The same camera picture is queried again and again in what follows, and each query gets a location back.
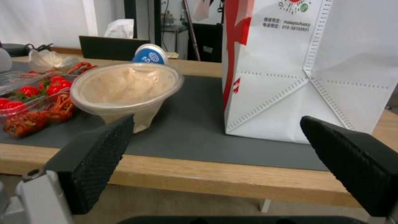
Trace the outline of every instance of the logo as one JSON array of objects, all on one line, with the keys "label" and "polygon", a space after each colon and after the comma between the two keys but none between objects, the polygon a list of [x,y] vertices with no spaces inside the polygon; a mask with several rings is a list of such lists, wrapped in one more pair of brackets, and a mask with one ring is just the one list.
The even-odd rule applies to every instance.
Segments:
[{"label": "logo", "polygon": [[310,0],[279,0],[279,8],[290,14],[306,12],[311,5]]},{"label": "logo", "polygon": [[154,61],[154,62],[158,62],[159,61],[159,56],[157,56],[155,53],[151,52],[149,53],[149,58]]},{"label": "logo", "polygon": [[234,82],[234,93],[237,94],[239,92],[239,84],[240,84],[240,77]]}]

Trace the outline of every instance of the red stripe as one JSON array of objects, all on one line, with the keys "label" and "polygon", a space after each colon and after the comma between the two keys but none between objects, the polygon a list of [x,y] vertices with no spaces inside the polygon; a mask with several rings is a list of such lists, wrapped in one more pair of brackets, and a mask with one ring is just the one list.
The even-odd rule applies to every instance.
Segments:
[{"label": "red stripe", "polygon": [[227,55],[228,55],[228,71],[225,82],[225,89],[222,95],[224,101],[224,110],[228,104],[229,95],[231,93],[232,82],[234,78],[235,67],[235,42],[246,45],[251,18],[245,18],[235,26],[238,16],[239,0],[225,1],[225,22],[226,22],[226,39],[227,39]]}]

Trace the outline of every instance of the cup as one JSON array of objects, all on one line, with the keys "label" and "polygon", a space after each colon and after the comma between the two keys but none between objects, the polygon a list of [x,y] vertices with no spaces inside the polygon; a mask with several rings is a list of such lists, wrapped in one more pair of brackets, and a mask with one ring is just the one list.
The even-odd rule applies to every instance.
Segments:
[{"label": "cup", "polygon": [[161,47],[151,43],[141,45],[135,51],[135,56],[131,61],[135,63],[168,65],[166,52]]}]

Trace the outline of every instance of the textured rubber pad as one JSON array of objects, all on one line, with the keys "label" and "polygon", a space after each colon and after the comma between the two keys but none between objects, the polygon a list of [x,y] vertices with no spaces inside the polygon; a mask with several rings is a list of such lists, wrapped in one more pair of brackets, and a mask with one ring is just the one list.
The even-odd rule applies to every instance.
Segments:
[{"label": "textured rubber pad", "polygon": [[72,214],[85,214],[97,202],[133,134],[133,116],[84,132],[45,165],[55,171]]},{"label": "textured rubber pad", "polygon": [[301,128],[318,157],[372,216],[398,199],[398,154],[371,135],[305,116]]}]

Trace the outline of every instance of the floor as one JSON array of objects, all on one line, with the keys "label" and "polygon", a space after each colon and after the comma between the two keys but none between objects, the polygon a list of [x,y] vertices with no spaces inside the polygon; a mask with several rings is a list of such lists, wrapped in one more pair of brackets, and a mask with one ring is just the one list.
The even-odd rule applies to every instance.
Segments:
[{"label": "floor", "polygon": [[[8,193],[14,192],[19,176],[0,175]],[[366,221],[361,208],[272,201],[267,214],[259,211],[262,200],[229,196],[184,193],[138,187],[108,185],[94,208],[86,215],[74,216],[80,223],[117,223],[142,215],[338,215]]]}]

